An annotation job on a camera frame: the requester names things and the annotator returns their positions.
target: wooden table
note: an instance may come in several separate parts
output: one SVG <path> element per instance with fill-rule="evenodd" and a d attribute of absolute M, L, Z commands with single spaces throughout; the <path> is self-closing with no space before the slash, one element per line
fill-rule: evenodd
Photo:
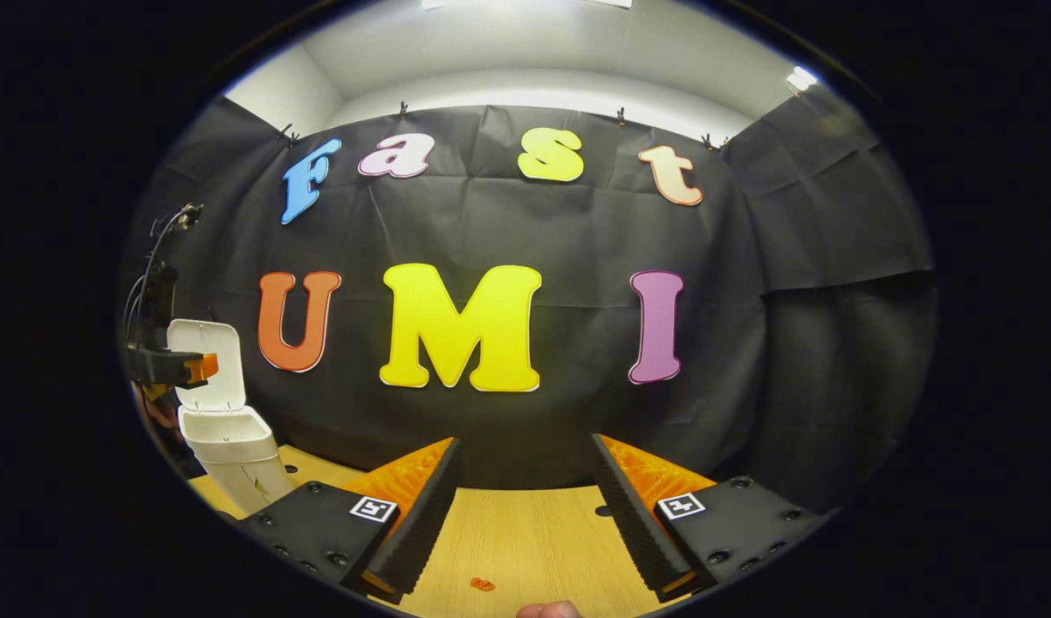
<path fill-rule="evenodd" d="M 364 474 L 293 447 L 281 452 L 285 465 L 297 467 L 291 475 L 295 485 L 338 486 Z M 212 508 L 246 517 L 208 476 L 190 485 Z M 588 618 L 627 618 L 687 598 L 666 603 L 655 598 L 613 518 L 596 515 L 604 503 L 595 486 L 458 489 L 430 562 L 398 610 L 424 618 L 514 618 L 531 602 L 570 599 Z M 488 579 L 495 590 L 478 591 L 470 585 L 472 578 Z"/>

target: blue letter f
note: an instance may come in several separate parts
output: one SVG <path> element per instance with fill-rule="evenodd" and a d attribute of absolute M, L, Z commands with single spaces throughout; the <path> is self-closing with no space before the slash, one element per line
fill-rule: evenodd
<path fill-rule="evenodd" d="M 283 179 L 289 181 L 289 195 L 285 201 L 285 213 L 282 214 L 283 226 L 292 222 L 316 202 L 318 191 L 312 188 L 312 183 L 313 181 L 322 183 L 323 179 L 326 179 L 325 156 L 337 151 L 338 148 L 342 148 L 342 141 L 334 138 L 285 172 Z"/>

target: orange object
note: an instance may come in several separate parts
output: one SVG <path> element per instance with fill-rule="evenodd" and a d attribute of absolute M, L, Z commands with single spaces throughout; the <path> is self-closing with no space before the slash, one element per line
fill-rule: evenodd
<path fill-rule="evenodd" d="M 675 466 L 662 457 L 657 457 L 602 434 L 598 434 L 598 437 L 605 445 L 609 454 L 613 455 L 613 460 L 620 467 L 621 472 L 627 477 L 628 485 L 632 485 L 632 488 L 636 490 L 636 496 L 640 497 L 647 513 L 652 513 L 655 522 L 659 523 L 659 528 L 662 528 L 663 524 L 659 522 L 659 517 L 655 516 L 655 502 L 663 498 L 698 492 L 698 490 L 716 485 L 715 481 L 708 480 L 701 474 Z"/>
<path fill-rule="evenodd" d="M 399 504 L 399 517 L 385 536 L 387 541 L 415 506 L 419 492 L 423 492 L 427 480 L 430 480 L 430 475 L 442 460 L 442 454 L 446 454 L 451 441 L 453 438 L 447 437 L 440 442 L 433 442 L 424 449 L 408 453 L 398 460 L 386 462 L 385 466 L 346 482 L 341 489 Z"/>

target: black fabric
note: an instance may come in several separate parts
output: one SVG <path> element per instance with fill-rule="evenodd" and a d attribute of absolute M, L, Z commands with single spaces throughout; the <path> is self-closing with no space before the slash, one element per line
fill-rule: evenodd
<path fill-rule="evenodd" d="M 454 435 L 462 439 L 467 488 L 560 488 L 589 482 L 585 437 L 594 432 L 702 474 L 756 435 L 761 447 L 743 465 L 753 474 L 777 474 L 777 485 L 762 481 L 812 508 L 796 496 L 808 492 L 805 482 L 820 480 L 797 480 L 803 472 L 785 474 L 771 462 L 801 462 L 798 453 L 827 445 L 828 428 L 845 423 L 842 417 L 894 434 L 926 368 L 903 360 L 863 372 L 847 364 L 839 368 L 843 379 L 824 379 L 832 367 L 821 363 L 832 355 L 821 360 L 803 344 L 789 345 L 795 329 L 808 328 L 805 316 L 817 321 L 823 309 L 792 304 L 786 290 L 817 288 L 834 297 L 844 292 L 830 292 L 831 286 L 914 273 L 930 263 L 918 211 L 887 153 L 863 124 L 837 120 L 846 118 L 844 105 L 818 87 L 811 91 L 723 151 L 636 123 L 620 128 L 613 119 L 573 110 L 500 106 L 377 118 L 302 138 L 291 149 L 279 148 L 260 123 L 261 143 L 222 166 L 200 156 L 207 138 L 185 141 L 171 153 L 171 168 L 215 167 L 195 195 L 206 211 L 171 258 L 181 273 L 176 315 L 232 325 L 241 335 L 248 404 L 293 446 L 342 465 L 372 469 Z M 524 179 L 520 140 L 536 126 L 580 137 L 584 172 L 578 180 Z M 435 140 L 423 176 L 357 172 L 377 142 L 410 132 Z M 344 146 L 316 185 L 321 197 L 283 227 L 283 174 L 330 138 Z M 659 144 L 693 162 L 687 183 L 705 195 L 698 206 L 659 194 L 650 166 L 636 156 Z M 435 266 L 458 310 L 491 267 L 540 271 L 530 324 L 540 388 L 529 394 L 473 390 L 467 374 L 478 354 L 454 388 L 433 372 L 420 390 L 382 384 L 377 370 L 388 360 L 392 328 L 392 290 L 382 277 L 408 262 Z M 280 371 L 257 349 L 259 281 L 275 270 L 303 281 L 322 269 L 344 279 L 331 297 L 325 354 L 310 372 Z M 647 269 L 671 270 L 685 282 L 676 327 L 683 366 L 674 379 L 638 386 L 626 375 L 640 336 L 640 303 L 628 279 Z M 871 302 L 888 312 L 891 328 L 914 328 L 894 301 Z M 305 310 L 306 293 L 297 286 L 286 302 L 286 341 L 303 339 Z M 827 325 L 812 336 L 832 347 L 838 328 Z M 888 325 L 859 320 L 848 328 L 853 339 L 879 349 Z M 904 341 L 906 357 L 926 358 L 929 341 Z M 425 351 L 420 362 L 430 368 Z M 798 363 L 821 382 L 784 377 Z M 772 431 L 765 428 L 780 423 L 780 401 L 844 383 L 866 395 L 813 401 L 811 414 L 832 421 L 763 446 Z M 891 385 L 907 395 L 887 399 Z M 878 410 L 867 408 L 886 399 Z M 857 451 L 834 456 L 869 461 Z M 827 470 L 812 474 L 842 480 Z M 820 499 L 811 494 L 808 501 Z"/>

